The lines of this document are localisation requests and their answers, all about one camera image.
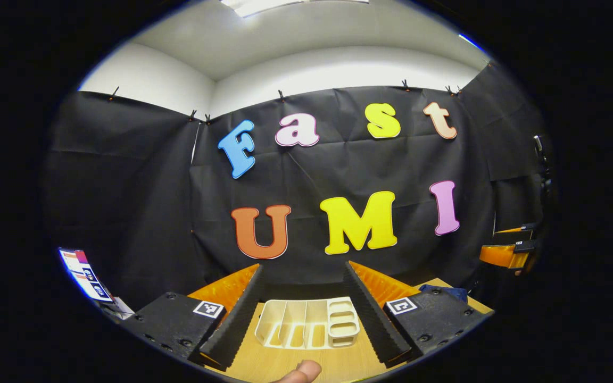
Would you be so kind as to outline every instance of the white wall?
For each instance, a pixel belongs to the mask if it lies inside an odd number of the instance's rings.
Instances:
[[[129,43],[104,59],[79,90],[136,99],[183,114],[209,113],[214,81],[189,65],[140,44]]]
[[[445,90],[464,87],[479,70],[432,54],[400,48],[350,46],[307,51],[266,61],[219,80],[212,117],[241,107],[314,90],[371,85]]]

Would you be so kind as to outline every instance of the wooden table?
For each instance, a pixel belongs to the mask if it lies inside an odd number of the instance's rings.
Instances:
[[[432,279],[424,284],[450,288],[449,284],[446,284],[439,278]],[[470,297],[467,297],[467,304],[482,313],[491,311],[489,307]],[[349,383],[370,378],[406,364],[404,362],[393,368],[386,368],[384,364],[380,363],[360,320],[360,332],[355,344],[350,347],[334,349],[280,349],[264,347],[255,338],[254,334],[262,308],[263,303],[258,303],[233,365],[226,369],[226,372],[208,366],[205,366],[205,368],[240,380],[268,383],[282,378],[282,376],[295,369],[302,360],[311,359],[321,364],[323,368],[314,383]]]

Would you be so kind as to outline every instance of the pink letter i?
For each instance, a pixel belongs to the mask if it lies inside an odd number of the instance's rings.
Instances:
[[[460,228],[460,223],[455,220],[453,208],[453,181],[441,181],[430,186],[430,192],[436,197],[436,209],[438,210],[438,225],[436,235],[444,235]]]

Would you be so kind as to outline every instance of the white ceiling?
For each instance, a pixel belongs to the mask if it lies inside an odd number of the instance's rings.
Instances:
[[[212,80],[288,54],[341,46],[406,48],[476,70],[488,59],[439,19],[397,0],[297,3],[246,19],[219,0],[202,0],[132,42],[162,51]]]

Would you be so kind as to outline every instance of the white tray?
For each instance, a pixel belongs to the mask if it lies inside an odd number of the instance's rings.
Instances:
[[[255,337],[265,347],[325,349],[351,346],[358,315],[348,296],[315,301],[266,301]]]

